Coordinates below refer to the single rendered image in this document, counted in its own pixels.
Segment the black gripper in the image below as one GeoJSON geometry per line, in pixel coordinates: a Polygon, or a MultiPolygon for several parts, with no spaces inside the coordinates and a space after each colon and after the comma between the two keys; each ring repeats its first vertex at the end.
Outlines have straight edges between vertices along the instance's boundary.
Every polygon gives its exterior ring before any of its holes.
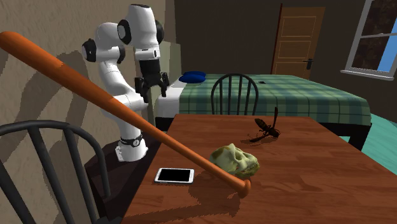
{"type": "Polygon", "coordinates": [[[160,88],[162,97],[166,97],[167,87],[169,86],[169,78],[166,72],[160,72],[160,60],[140,60],[139,61],[142,77],[135,77],[135,90],[140,94],[145,103],[148,103],[148,86],[156,85],[156,81],[160,80],[160,88]]]}

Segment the orange baseball bat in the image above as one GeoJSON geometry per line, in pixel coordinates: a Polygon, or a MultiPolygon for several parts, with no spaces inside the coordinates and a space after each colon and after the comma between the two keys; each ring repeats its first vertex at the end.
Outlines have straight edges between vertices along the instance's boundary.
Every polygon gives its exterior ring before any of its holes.
{"type": "Polygon", "coordinates": [[[1,32],[0,48],[103,110],[149,133],[155,139],[210,172],[213,176],[225,181],[228,186],[238,193],[240,198],[248,195],[251,189],[250,181],[243,181],[227,173],[208,161],[208,159],[200,156],[162,132],[113,96],[109,95],[105,90],[19,33],[12,31],[1,32]]]}

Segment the black spindle-back chair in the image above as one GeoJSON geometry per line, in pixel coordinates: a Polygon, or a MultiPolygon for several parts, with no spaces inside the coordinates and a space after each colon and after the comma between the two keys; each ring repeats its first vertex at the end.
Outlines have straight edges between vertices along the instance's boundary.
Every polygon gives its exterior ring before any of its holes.
{"type": "Polygon", "coordinates": [[[249,105],[252,105],[252,115],[256,114],[259,99],[259,90],[252,78],[245,74],[230,73],[220,77],[211,89],[211,112],[222,115],[225,111],[228,115],[240,114],[240,108],[244,103],[244,115],[249,113],[249,105]]]}
{"type": "MultiPolygon", "coordinates": [[[[105,224],[104,218],[96,218],[94,202],[91,199],[90,192],[88,189],[88,184],[85,179],[85,173],[83,170],[83,165],[81,162],[80,154],[78,153],[77,144],[75,141],[75,135],[82,137],[89,145],[94,149],[95,155],[97,156],[99,163],[99,170],[101,172],[102,186],[106,197],[111,195],[108,173],[106,167],[106,161],[104,153],[99,143],[95,138],[90,135],[85,130],[70,125],[65,122],[58,122],[54,120],[28,120],[24,122],[10,123],[0,126],[0,136],[18,132],[21,130],[26,130],[30,136],[30,139],[34,145],[36,153],[38,154],[39,160],[43,169],[45,171],[46,177],[50,182],[50,186],[55,194],[55,198],[59,204],[60,210],[64,216],[67,224],[76,224],[72,216],[71,210],[67,204],[64,192],[62,191],[61,185],[59,183],[58,177],[56,175],[54,166],[52,164],[51,158],[46,149],[45,142],[40,133],[41,129],[59,129],[63,131],[66,139],[66,143],[73,161],[74,170],[77,175],[81,192],[85,201],[85,205],[90,217],[91,224],[105,224]]],[[[23,224],[36,224],[32,214],[28,210],[22,196],[18,192],[15,184],[11,180],[8,171],[3,164],[0,164],[0,188],[4,192],[5,196],[9,200],[10,204],[14,208],[18,217],[23,224]]]]}

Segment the white smartphone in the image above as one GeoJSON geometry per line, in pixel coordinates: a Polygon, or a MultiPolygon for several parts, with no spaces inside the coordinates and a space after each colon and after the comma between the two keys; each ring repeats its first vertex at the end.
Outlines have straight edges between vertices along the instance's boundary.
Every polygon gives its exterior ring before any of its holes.
{"type": "Polygon", "coordinates": [[[172,183],[172,184],[192,184],[195,171],[193,169],[182,168],[159,168],[154,182],[156,183],[172,183]]]}

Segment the dark robot stand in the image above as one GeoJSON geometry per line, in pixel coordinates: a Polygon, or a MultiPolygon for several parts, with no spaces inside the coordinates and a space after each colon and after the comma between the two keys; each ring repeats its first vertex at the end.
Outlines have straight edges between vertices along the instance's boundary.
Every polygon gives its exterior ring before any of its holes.
{"type": "Polygon", "coordinates": [[[136,191],[138,190],[161,142],[149,134],[143,133],[148,151],[135,162],[119,162],[115,148],[118,142],[109,143],[102,148],[108,172],[111,195],[106,197],[102,187],[101,171],[98,158],[93,156],[86,164],[85,170],[94,196],[99,216],[109,221],[120,221],[126,213],[136,191]]]}

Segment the pale green skull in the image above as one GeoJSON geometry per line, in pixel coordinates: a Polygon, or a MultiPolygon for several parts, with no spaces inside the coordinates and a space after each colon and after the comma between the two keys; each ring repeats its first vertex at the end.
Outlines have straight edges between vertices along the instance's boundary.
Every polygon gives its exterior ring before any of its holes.
{"type": "Polygon", "coordinates": [[[209,161],[238,178],[249,178],[255,175],[260,168],[255,156],[242,151],[233,143],[214,150],[209,161]]]}

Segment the dark wasp figure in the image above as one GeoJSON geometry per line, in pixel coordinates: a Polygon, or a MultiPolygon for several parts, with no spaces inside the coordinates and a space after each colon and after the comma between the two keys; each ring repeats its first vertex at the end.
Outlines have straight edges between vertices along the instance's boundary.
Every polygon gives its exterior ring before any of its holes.
{"type": "Polygon", "coordinates": [[[279,135],[281,134],[280,131],[275,128],[277,116],[278,116],[278,108],[275,107],[274,108],[274,120],[273,120],[272,125],[267,125],[262,119],[255,118],[254,121],[257,124],[257,126],[260,128],[259,131],[262,132],[263,135],[260,137],[252,138],[249,141],[254,143],[254,142],[262,140],[263,138],[265,138],[267,136],[271,136],[271,137],[277,139],[279,137],[279,135]]]}

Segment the bed with green plaid cover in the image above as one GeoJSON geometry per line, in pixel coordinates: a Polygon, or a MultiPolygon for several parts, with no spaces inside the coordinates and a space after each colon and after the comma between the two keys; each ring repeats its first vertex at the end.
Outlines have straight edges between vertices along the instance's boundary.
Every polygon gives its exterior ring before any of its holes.
{"type": "MultiPolygon", "coordinates": [[[[155,123],[168,130],[176,114],[211,115],[211,89],[222,74],[207,74],[202,83],[175,81],[166,97],[159,97],[155,106],[155,123]]],[[[304,116],[317,121],[338,136],[349,137],[349,144],[363,148],[372,126],[366,99],[292,75],[248,74],[259,90],[256,116],[304,116]]]]}

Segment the brown wooden door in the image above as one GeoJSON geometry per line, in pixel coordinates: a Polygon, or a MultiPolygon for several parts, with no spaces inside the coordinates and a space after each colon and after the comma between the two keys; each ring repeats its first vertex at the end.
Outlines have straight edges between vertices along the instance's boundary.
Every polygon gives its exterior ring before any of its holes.
{"type": "Polygon", "coordinates": [[[324,7],[281,7],[273,74],[310,78],[324,12],[324,7]]]}

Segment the brown wooden table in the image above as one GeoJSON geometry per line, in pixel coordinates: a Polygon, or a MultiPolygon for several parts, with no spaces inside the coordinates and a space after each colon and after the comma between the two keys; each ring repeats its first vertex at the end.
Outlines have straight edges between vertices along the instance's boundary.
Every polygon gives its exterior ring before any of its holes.
{"type": "Polygon", "coordinates": [[[121,224],[397,224],[397,175],[309,117],[280,116],[259,143],[253,116],[178,114],[169,135],[208,157],[233,143],[260,169],[236,191],[161,145],[121,224]],[[195,170],[190,185],[156,184],[161,167],[195,170]]]}

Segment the white framed window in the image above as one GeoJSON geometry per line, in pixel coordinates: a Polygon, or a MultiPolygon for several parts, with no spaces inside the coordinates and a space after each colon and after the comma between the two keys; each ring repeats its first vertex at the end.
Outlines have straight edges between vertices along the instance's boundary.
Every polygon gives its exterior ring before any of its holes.
{"type": "Polygon", "coordinates": [[[345,74],[392,81],[397,72],[397,0],[366,0],[345,74]]]}

